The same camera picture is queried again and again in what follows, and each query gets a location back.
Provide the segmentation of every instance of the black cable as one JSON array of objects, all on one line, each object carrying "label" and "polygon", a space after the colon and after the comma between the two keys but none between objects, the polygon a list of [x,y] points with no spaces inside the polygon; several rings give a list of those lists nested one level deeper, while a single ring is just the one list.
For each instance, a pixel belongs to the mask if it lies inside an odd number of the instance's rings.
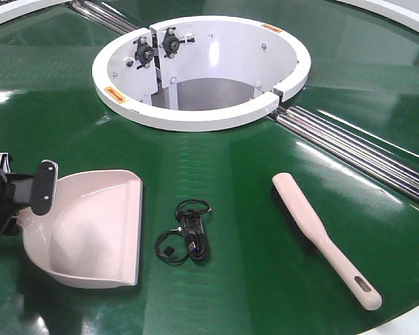
[{"label": "black cable", "polygon": [[[200,204],[204,207],[202,209],[185,208],[189,204]],[[189,256],[193,260],[203,260],[208,253],[208,241],[201,216],[211,210],[210,204],[201,199],[188,199],[180,202],[175,209],[175,218],[180,222],[180,227],[162,232],[157,237],[154,245],[154,252],[157,257],[164,262],[174,265],[182,264]],[[170,235],[181,236],[184,240],[187,253],[179,260],[171,258],[171,255],[175,252],[173,247],[168,246],[164,251],[160,249],[161,243]]]},{"label": "black cable", "polygon": [[[160,250],[161,243],[170,235],[179,235],[183,237],[182,233],[180,232],[180,229],[173,229],[173,230],[168,230],[166,232],[162,232],[160,236],[156,238],[155,245],[154,245],[154,252],[157,255],[157,257],[160,258],[164,262],[167,262],[170,264],[177,264],[177,265],[182,264],[185,260],[188,259],[189,257],[188,253],[179,260],[173,260],[170,258],[170,255],[172,255],[172,253],[169,255],[166,255],[164,252]],[[168,248],[171,248],[172,251],[175,251],[174,248],[170,246],[168,246],[165,250],[167,250]]]}]

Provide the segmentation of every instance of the screw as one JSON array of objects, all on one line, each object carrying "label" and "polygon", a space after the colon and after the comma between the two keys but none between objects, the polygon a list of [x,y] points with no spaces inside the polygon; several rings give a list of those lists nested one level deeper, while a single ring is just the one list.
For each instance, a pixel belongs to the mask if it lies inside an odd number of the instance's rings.
[{"label": "screw", "polygon": [[147,61],[151,61],[154,58],[154,53],[152,52],[152,50],[146,50],[142,56],[147,60]]},{"label": "screw", "polygon": [[169,43],[169,46],[168,47],[169,47],[169,50],[177,51],[179,49],[179,47],[180,47],[180,44],[176,40],[172,40]]}]

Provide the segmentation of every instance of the white circular housing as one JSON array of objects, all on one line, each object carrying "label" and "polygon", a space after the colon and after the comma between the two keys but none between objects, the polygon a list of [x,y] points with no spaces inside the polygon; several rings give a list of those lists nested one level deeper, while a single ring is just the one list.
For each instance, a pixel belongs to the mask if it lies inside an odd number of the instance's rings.
[{"label": "white circular housing", "polygon": [[127,119],[171,131],[215,131],[271,113],[279,99],[301,90],[310,66],[306,47],[279,28],[200,16],[117,38],[96,56],[92,73],[103,102]]}]

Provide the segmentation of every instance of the pink brush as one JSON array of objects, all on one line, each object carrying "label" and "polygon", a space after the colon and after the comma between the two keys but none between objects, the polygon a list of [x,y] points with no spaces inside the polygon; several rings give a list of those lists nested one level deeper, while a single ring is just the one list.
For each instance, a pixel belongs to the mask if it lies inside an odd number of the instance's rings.
[{"label": "pink brush", "polygon": [[302,233],[319,249],[362,306],[368,311],[382,304],[380,294],[332,242],[300,187],[289,173],[273,177],[273,184]]}]

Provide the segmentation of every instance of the orange warning label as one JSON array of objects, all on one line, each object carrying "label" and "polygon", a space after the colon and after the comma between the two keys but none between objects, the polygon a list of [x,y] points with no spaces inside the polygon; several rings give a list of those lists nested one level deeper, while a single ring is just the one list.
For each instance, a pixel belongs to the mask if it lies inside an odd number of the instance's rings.
[{"label": "orange warning label", "polygon": [[104,90],[109,93],[109,95],[114,98],[116,100],[117,103],[125,103],[126,102],[126,98],[123,96],[123,94],[118,91],[116,88],[114,87],[106,87],[104,88]]},{"label": "orange warning label", "polygon": [[267,24],[267,23],[264,23],[261,27],[274,31],[275,33],[282,33],[284,31],[278,27],[272,26],[271,24]]}]

